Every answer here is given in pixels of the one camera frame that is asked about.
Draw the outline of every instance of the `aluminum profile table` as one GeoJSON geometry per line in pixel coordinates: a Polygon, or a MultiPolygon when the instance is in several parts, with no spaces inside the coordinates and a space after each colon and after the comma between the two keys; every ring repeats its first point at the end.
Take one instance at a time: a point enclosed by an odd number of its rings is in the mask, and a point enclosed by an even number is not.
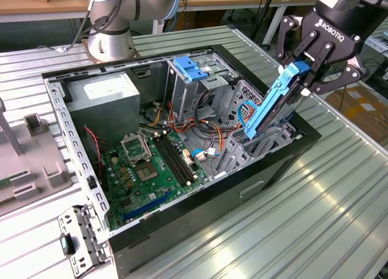
{"type": "Polygon", "coordinates": [[[388,40],[383,38],[384,32],[388,32],[388,18],[368,37],[365,43],[372,49],[388,57],[388,40]]]}
{"type": "MultiPolygon", "coordinates": [[[[135,38],[144,56],[209,44],[223,44],[268,85],[278,75],[276,61],[228,27],[135,38]]],[[[0,218],[1,278],[72,278],[56,217],[86,198],[40,74],[86,64],[81,45],[0,54],[5,117],[46,119],[73,173],[71,188],[0,218]]],[[[323,137],[281,182],[129,278],[374,278],[388,260],[388,153],[316,96],[299,114],[323,137]]],[[[115,267],[85,278],[116,278],[115,267]]]]}

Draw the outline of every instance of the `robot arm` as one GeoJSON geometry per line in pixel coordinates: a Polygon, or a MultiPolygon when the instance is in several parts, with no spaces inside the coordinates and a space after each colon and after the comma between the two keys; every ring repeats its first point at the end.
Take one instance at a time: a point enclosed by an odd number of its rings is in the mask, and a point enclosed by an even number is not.
{"type": "Polygon", "coordinates": [[[89,53],[101,61],[133,57],[135,48],[129,22],[171,18],[178,4],[179,0],[95,0],[90,12],[93,26],[89,53]]]}
{"type": "Polygon", "coordinates": [[[358,53],[388,17],[386,3],[386,0],[318,0],[313,12],[305,18],[284,17],[276,52],[282,65],[281,75],[247,122],[247,136],[253,138],[271,124],[287,120],[289,114],[284,107],[300,96],[311,92],[323,94],[365,77],[367,72],[358,60],[358,53]],[[300,43],[287,53],[286,39],[298,28],[301,28],[300,43]],[[341,77],[322,82],[329,67],[341,61],[347,62],[341,77]]]}

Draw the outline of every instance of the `blue cable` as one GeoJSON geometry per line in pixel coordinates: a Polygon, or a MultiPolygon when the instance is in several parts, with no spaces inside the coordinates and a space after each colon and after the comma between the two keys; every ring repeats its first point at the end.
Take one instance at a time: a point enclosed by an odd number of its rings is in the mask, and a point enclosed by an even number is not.
{"type": "Polygon", "coordinates": [[[256,104],[253,103],[252,101],[244,101],[243,103],[241,103],[241,105],[238,107],[238,110],[237,110],[237,116],[238,116],[238,121],[241,123],[243,127],[245,127],[245,122],[244,122],[244,118],[241,116],[241,109],[244,104],[248,104],[249,106],[252,106],[255,110],[257,109],[256,104]]]}
{"type": "Polygon", "coordinates": [[[167,32],[170,32],[170,30],[174,27],[175,21],[176,21],[176,13],[175,13],[175,15],[174,15],[174,22],[172,23],[172,25],[170,26],[170,28],[168,29],[167,32]]]}
{"type": "Polygon", "coordinates": [[[192,157],[194,158],[195,157],[195,155],[197,154],[197,153],[201,153],[201,152],[203,152],[204,150],[202,150],[202,149],[196,149],[196,150],[194,150],[193,152],[192,152],[192,157]]]}

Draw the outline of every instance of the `metal bracket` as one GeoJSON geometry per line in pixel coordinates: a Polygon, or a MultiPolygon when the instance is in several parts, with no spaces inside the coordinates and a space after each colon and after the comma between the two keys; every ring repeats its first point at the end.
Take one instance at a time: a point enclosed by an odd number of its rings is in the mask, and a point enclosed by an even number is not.
{"type": "Polygon", "coordinates": [[[108,243],[97,243],[98,219],[93,213],[92,206],[73,206],[58,217],[62,250],[76,278],[104,264],[112,255],[108,243]]]}
{"type": "Polygon", "coordinates": [[[286,40],[290,35],[290,32],[295,31],[301,25],[302,18],[296,18],[293,16],[285,16],[280,22],[278,48],[276,55],[279,59],[283,59],[286,56],[286,40]]]}

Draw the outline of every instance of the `black plastic part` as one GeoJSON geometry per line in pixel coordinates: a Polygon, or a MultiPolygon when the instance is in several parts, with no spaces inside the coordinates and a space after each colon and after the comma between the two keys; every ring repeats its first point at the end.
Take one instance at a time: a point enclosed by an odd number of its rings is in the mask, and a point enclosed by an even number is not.
{"type": "Polygon", "coordinates": [[[95,180],[95,177],[90,175],[89,177],[86,178],[86,180],[87,180],[87,184],[89,185],[90,190],[97,188],[97,182],[95,180]]]}
{"type": "Polygon", "coordinates": [[[61,242],[63,254],[68,257],[75,254],[75,247],[70,234],[61,234],[59,236],[59,241],[61,242]]]}

